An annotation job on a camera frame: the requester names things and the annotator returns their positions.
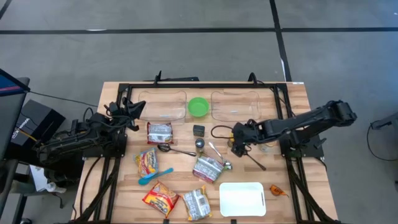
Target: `concrete floor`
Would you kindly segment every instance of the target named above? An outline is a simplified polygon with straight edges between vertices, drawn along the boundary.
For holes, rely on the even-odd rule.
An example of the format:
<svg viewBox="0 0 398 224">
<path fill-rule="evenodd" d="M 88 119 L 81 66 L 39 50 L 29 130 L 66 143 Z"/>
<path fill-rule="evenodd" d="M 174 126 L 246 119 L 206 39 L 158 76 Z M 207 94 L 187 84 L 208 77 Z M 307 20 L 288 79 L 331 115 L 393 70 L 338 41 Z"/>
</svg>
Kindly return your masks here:
<svg viewBox="0 0 398 224">
<path fill-rule="evenodd" d="M 282 27 L 398 27 L 398 2 L 276 0 Z M 12 0 L 0 30 L 272 27 L 263 0 Z M 305 82 L 314 108 L 345 100 L 358 120 L 322 134 L 330 186 L 340 220 L 396 223 L 398 163 L 374 158 L 366 147 L 369 122 L 398 111 L 398 33 L 284 33 L 293 81 Z M 29 77 L 33 91 L 97 104 L 104 81 L 198 76 L 200 80 L 283 81 L 275 34 L 0 35 L 0 67 Z M 70 121 L 84 105 L 28 95 Z M 369 138 L 381 157 L 398 157 L 390 127 Z M 7 211 L 12 211 L 11 195 Z M 75 191 L 58 208 L 53 196 L 28 199 L 24 216 L 36 223 L 65 222 Z M 5 211 L 0 223 L 10 223 Z"/>
</svg>

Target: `wooden table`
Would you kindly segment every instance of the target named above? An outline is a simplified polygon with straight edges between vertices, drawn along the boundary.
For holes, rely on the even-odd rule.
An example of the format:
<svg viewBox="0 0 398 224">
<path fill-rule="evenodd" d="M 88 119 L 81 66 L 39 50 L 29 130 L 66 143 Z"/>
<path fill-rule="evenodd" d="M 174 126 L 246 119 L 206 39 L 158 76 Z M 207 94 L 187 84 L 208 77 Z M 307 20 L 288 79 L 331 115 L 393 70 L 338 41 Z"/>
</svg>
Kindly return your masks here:
<svg viewBox="0 0 398 224">
<path fill-rule="evenodd" d="M 98 112 L 105 114 L 105 108 L 102 105 L 108 105 L 110 102 L 116 100 L 118 82 L 105 82 L 99 101 Z M 295 114 L 300 114 L 310 110 L 308 103 L 307 93 L 305 86 L 302 83 L 287 83 L 289 90 L 290 103 L 292 110 Z M 132 101 L 137 102 L 140 92 L 148 91 L 151 93 L 175 93 L 177 91 L 185 91 L 187 94 L 187 102 L 196 96 L 204 97 L 211 104 L 211 94 L 214 91 L 225 92 L 225 93 L 247 93 L 249 91 L 255 91 L 259 97 L 259 109 L 261 111 L 261 117 L 259 121 L 265 119 L 277 118 L 275 100 L 273 93 L 264 89 L 211 89 L 211 88 L 151 88 L 151 89 L 134 89 L 132 92 Z M 213 141 L 215 146 L 218 148 L 223 157 L 230 160 L 233 164 L 233 170 L 224 171 L 218 180 L 214 184 L 208 184 L 198 177 L 192 175 L 192 168 L 195 164 L 196 158 L 187 156 L 185 154 L 177 154 L 174 152 L 160 152 L 158 151 L 158 160 L 160 170 L 166 170 L 169 167 L 174 168 L 174 172 L 171 174 L 164 175 L 158 179 L 163 182 L 170 189 L 174 190 L 178 194 L 189 192 L 193 189 L 198 189 L 202 185 L 206 185 L 207 194 L 210 201 L 211 210 L 213 212 L 212 218 L 206 218 L 200 220 L 201 223 L 230 223 L 232 218 L 237 219 L 238 223 L 295 223 L 294 208 L 290 198 L 280 196 L 273 196 L 269 190 L 272 184 L 280 187 L 287 194 L 290 195 L 289 178 L 287 175 L 285 159 L 280 154 L 279 144 L 272 147 L 267 153 L 259 150 L 258 147 L 254 146 L 250 154 L 255 157 L 261 164 L 267 167 L 266 171 L 260 170 L 260 168 L 253 163 L 248 157 L 238 158 L 227 147 L 226 139 L 213 139 L 210 136 L 210 129 L 217 124 L 225 124 L 233 126 L 235 122 L 222 122 L 212 118 L 211 111 L 204 118 L 194 118 L 188 112 L 183 122 L 172 122 L 173 127 L 173 139 L 175 140 L 176 149 L 195 151 L 195 139 L 196 137 L 192 134 L 192 128 L 194 124 L 203 125 L 206 128 L 205 141 L 206 147 L 205 152 L 212 152 L 208 147 L 207 142 Z M 126 130 L 128 135 L 126 155 L 121 161 L 118 185 L 116 189 L 116 197 L 114 201 L 112 223 L 162 223 L 164 217 L 163 213 L 155 210 L 154 208 L 145 204 L 141 199 L 145 194 L 153 187 L 156 180 L 153 180 L 150 184 L 140 186 L 138 179 L 140 178 L 137 173 L 137 166 L 135 165 L 132 157 L 133 154 L 137 154 L 146 149 L 150 149 L 153 145 L 147 144 L 147 132 L 146 122 L 136 120 L 136 124 L 140 126 L 138 132 Z M 223 134 L 228 136 L 227 129 L 217 132 L 217 134 Z M 88 169 L 91 167 L 95 158 L 88 159 L 85 162 L 83 173 L 81 175 L 81 181 L 75 201 L 75 207 L 79 211 L 80 204 L 80 192 L 83 185 L 83 180 L 86 177 Z M 94 196 L 97 194 L 98 186 L 100 185 L 101 172 L 103 169 L 103 161 L 101 159 L 92 173 L 90 174 L 86 189 L 83 197 L 83 206 L 86 208 Z M 308 188 L 312 196 L 318 202 L 319 206 L 328 214 L 330 217 L 337 219 L 335 210 L 335 204 L 331 196 L 331 190 L 328 182 L 328 177 L 324 166 L 313 158 L 303 159 L 305 174 L 307 176 Z M 223 182 L 260 182 L 265 191 L 266 196 L 266 207 L 267 213 L 264 217 L 223 217 L 220 213 L 219 203 L 219 187 Z M 303 204 L 301 193 L 299 193 L 300 204 L 302 208 L 302 216 L 306 218 L 305 207 Z M 108 196 L 105 195 L 104 202 L 101 209 L 101 217 L 104 218 L 106 211 L 106 204 L 108 202 Z M 187 211 L 182 199 L 177 202 L 176 207 L 172 210 L 169 215 L 171 223 L 187 223 Z"/>
</svg>

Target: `blue plastic spoon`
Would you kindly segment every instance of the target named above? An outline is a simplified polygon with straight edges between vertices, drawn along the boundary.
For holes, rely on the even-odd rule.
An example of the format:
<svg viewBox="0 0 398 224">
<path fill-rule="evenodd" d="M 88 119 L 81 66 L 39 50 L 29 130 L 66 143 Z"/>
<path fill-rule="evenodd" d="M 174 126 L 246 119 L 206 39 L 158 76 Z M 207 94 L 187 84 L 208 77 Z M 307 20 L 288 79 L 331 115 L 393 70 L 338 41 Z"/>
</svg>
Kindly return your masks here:
<svg viewBox="0 0 398 224">
<path fill-rule="evenodd" d="M 157 173 L 157 174 L 153 175 L 152 177 L 141 178 L 141 179 L 138 180 L 138 184 L 139 185 L 147 185 L 151 180 L 155 179 L 156 177 L 160 177 L 161 175 L 168 174 L 168 173 L 171 173 L 173 171 L 174 171 L 173 168 L 168 168 L 167 170 L 165 170 L 163 172 L 160 172 L 160 173 Z"/>
</svg>

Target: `clear plastic bin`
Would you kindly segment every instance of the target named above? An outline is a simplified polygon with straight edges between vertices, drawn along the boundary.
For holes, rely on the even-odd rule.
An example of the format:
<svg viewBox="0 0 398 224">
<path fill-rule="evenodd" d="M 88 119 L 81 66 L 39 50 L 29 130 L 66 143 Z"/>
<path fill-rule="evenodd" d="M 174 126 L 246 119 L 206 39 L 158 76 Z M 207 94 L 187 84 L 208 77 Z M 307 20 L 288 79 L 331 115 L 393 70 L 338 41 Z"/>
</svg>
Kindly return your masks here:
<svg viewBox="0 0 398 224">
<path fill-rule="evenodd" d="M 144 121 L 176 121 L 183 119 L 187 113 L 187 94 L 184 91 L 176 93 L 150 93 L 143 91 L 138 101 L 147 103 L 140 119 Z"/>
<path fill-rule="evenodd" d="M 259 119 L 259 95 L 255 91 L 247 93 L 211 94 L 211 115 L 219 121 L 247 121 Z"/>
</svg>

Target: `green bowl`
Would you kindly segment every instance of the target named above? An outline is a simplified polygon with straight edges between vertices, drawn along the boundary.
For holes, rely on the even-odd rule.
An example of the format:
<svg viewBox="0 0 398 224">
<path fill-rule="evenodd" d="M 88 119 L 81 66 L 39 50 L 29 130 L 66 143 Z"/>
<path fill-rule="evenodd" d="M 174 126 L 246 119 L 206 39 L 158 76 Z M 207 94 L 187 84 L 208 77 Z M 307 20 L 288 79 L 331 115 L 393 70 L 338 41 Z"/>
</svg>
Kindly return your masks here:
<svg viewBox="0 0 398 224">
<path fill-rule="evenodd" d="M 202 97 L 192 98 L 188 103 L 188 111 L 192 116 L 200 118 L 209 111 L 209 103 Z"/>
</svg>

